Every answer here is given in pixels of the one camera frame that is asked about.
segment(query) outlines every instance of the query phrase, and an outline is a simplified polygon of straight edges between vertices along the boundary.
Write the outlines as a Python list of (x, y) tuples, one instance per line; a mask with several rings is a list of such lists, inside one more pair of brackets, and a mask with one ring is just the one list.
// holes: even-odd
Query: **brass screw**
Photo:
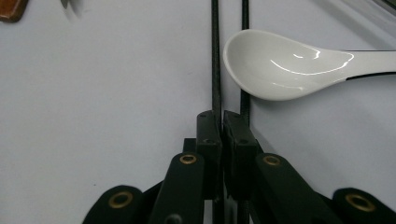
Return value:
[(363, 212), (374, 212), (375, 210), (375, 205), (359, 194), (347, 194), (346, 201)]
[(189, 165), (195, 163), (197, 161), (197, 158), (194, 155), (188, 154), (180, 157), (180, 161), (183, 164)]
[(280, 159), (275, 156), (265, 156), (262, 160), (268, 165), (278, 166), (280, 165)]
[(126, 205), (130, 204), (134, 195), (129, 191), (121, 191), (113, 196), (108, 200), (108, 205), (112, 208), (123, 208)]

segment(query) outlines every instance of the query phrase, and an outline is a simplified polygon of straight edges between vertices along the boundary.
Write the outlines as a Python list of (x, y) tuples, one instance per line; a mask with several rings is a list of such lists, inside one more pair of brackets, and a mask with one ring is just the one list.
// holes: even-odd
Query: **white tabletop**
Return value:
[[(219, 7), (222, 48), (241, 1)], [(250, 27), (328, 49), (396, 49), (396, 20), (371, 12), (252, 0)], [(0, 23), (0, 223), (80, 223), (106, 190), (163, 180), (211, 109), (210, 31), (210, 1), (84, 0), (73, 11), (31, 0), (21, 21)], [(314, 190), (362, 189), (396, 210), (395, 86), (370, 77), (293, 101), (253, 98), (251, 127)], [(238, 112), (224, 67), (222, 93)]]

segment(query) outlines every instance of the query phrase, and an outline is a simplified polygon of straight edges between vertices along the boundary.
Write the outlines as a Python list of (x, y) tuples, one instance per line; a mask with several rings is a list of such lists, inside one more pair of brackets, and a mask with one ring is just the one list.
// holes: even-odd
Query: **spoon bowl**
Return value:
[(223, 60), (241, 89), (272, 101), (302, 97), (352, 77), (396, 71), (395, 51), (321, 49), (258, 30), (232, 36)]

